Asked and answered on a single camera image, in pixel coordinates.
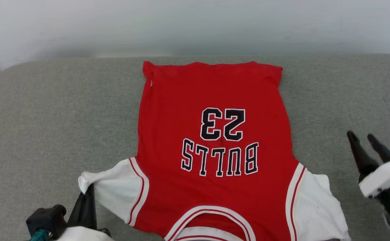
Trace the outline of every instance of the basketball jersey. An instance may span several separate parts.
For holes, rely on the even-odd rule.
[[[327,177],[292,154],[281,71],[145,62],[137,156],[84,172],[82,192],[166,241],[349,240]]]

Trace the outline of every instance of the red jersey body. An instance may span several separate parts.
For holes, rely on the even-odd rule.
[[[135,228],[173,240],[190,221],[205,222],[246,240],[290,240],[285,204],[299,162],[281,71],[255,62],[145,62],[136,159],[150,191]]]

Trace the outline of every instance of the white stripe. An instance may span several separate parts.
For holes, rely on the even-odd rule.
[[[190,241],[190,240],[220,240],[222,239],[227,241],[244,241],[236,235],[233,235],[230,232],[223,231],[221,229],[215,229],[210,227],[190,227],[184,228],[180,234],[177,236],[179,241]]]
[[[143,186],[143,193],[141,194],[140,201],[135,206],[134,210],[131,214],[131,222],[129,225],[134,226],[135,220],[137,218],[138,212],[140,212],[140,209],[144,205],[144,202],[146,202],[146,198],[148,196],[149,192],[149,179],[146,177],[146,175],[141,171],[140,167],[137,164],[137,161],[135,160],[135,157],[131,157],[130,161],[132,163],[132,166],[134,166],[135,171],[137,174],[142,178],[144,186]]]
[[[289,232],[290,232],[290,241],[295,241],[295,232],[294,232],[293,225],[292,225],[292,215],[290,214],[290,210],[292,209],[293,194],[295,193],[295,188],[297,188],[296,184],[299,180],[299,177],[300,177],[302,171],[303,171],[303,165],[301,163],[299,163],[295,169],[295,172],[293,173],[292,180],[289,183],[289,188],[287,189],[286,220],[287,220],[287,226],[289,227]]]
[[[216,210],[221,212],[207,211],[205,209]],[[192,219],[194,219],[196,216],[201,214],[215,214],[215,215],[225,216],[226,218],[229,218],[230,220],[234,221],[242,228],[244,234],[246,235],[247,241],[256,241],[255,233],[253,232],[252,227],[250,226],[248,221],[245,220],[245,218],[243,218],[241,215],[239,215],[237,212],[234,212],[231,209],[227,209],[219,206],[198,206],[193,209],[190,209],[173,225],[173,227],[171,228],[169,233],[164,237],[164,239],[167,241],[175,240],[178,234],[182,231],[182,229]]]

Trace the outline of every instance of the white sleeve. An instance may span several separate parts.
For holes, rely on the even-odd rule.
[[[340,202],[330,192],[326,175],[305,171],[296,193],[293,217],[298,241],[351,240]]]
[[[132,226],[149,189],[149,180],[141,172],[135,158],[120,161],[107,171],[84,171],[78,182],[83,193],[94,183],[96,202]]]

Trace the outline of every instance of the gray fabric surface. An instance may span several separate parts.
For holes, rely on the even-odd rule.
[[[70,213],[82,171],[103,171],[135,156],[143,60],[284,67],[279,89],[294,155],[311,172],[328,175],[355,241],[390,238],[380,206],[360,193],[346,138],[352,129],[368,147],[365,136],[372,132],[390,148],[390,55],[322,55],[61,59],[3,71],[0,240],[29,239],[25,219],[39,207],[59,203]],[[108,227],[117,241],[160,240],[102,207],[97,213],[99,227]]]

